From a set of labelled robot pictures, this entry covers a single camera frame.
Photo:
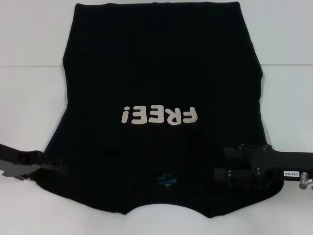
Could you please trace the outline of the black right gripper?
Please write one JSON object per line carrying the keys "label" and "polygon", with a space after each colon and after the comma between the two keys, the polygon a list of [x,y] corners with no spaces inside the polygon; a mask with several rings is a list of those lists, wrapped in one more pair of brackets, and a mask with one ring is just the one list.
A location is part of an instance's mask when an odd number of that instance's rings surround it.
{"label": "black right gripper", "polygon": [[280,152],[270,144],[224,148],[225,161],[248,162],[250,169],[214,168],[214,182],[230,189],[260,189],[273,181],[298,181],[301,189],[313,184],[313,154]]}

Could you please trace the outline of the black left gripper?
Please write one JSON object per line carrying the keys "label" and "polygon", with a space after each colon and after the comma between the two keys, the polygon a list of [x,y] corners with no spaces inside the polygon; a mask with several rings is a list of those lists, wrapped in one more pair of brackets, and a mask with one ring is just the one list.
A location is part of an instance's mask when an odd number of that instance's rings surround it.
{"label": "black left gripper", "polygon": [[63,158],[41,151],[19,151],[0,145],[0,170],[2,176],[20,181],[27,180],[36,170],[42,168],[64,173]]}

